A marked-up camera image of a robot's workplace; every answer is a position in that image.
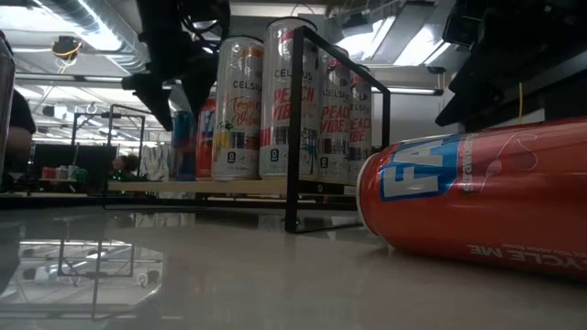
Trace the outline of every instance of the pipe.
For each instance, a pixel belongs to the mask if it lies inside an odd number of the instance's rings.
[[[149,60],[146,47],[135,31],[106,0],[33,0],[50,15],[72,25],[84,42],[97,50],[130,53],[106,55],[129,73],[143,72]]]

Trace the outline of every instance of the blue logo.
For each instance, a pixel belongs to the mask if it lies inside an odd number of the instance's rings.
[[[402,142],[381,169],[383,202],[436,197],[457,179],[460,135]]]

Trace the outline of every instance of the white can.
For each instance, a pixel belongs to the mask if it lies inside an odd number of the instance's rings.
[[[246,36],[227,38],[219,57],[212,177],[257,179],[263,43]]]
[[[262,179],[282,179],[287,174],[294,30],[300,26],[316,30],[316,26],[308,20],[283,17],[271,22],[265,32],[259,161]],[[306,180],[317,178],[320,124],[318,66],[318,47],[305,40],[299,171],[300,177]]]
[[[349,53],[337,47],[347,57]],[[349,180],[350,74],[349,68],[320,50],[322,110],[318,178],[326,182]]]
[[[356,182],[360,168],[371,155],[371,84],[355,72],[350,73],[350,172],[349,180]]]

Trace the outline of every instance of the black machine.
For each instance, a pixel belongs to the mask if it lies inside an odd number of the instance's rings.
[[[137,0],[137,5],[143,27],[138,39],[149,48],[149,73],[125,78],[122,87],[134,90],[172,131],[171,91],[162,85],[180,80],[197,117],[216,81],[218,64],[219,42],[206,40],[204,34],[214,31],[220,41],[228,36],[230,6],[228,0]]]
[[[586,51],[587,1],[457,0],[443,39],[471,55],[449,86],[455,96],[439,114],[440,126],[514,101],[519,83]]]

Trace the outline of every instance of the red can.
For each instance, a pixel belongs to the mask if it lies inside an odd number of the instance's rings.
[[[216,99],[209,98],[202,106],[198,119],[195,157],[195,177],[197,180],[211,180],[212,178],[212,144],[214,141],[215,115]]]
[[[586,190],[582,118],[391,145],[357,203],[398,249],[587,278]]]

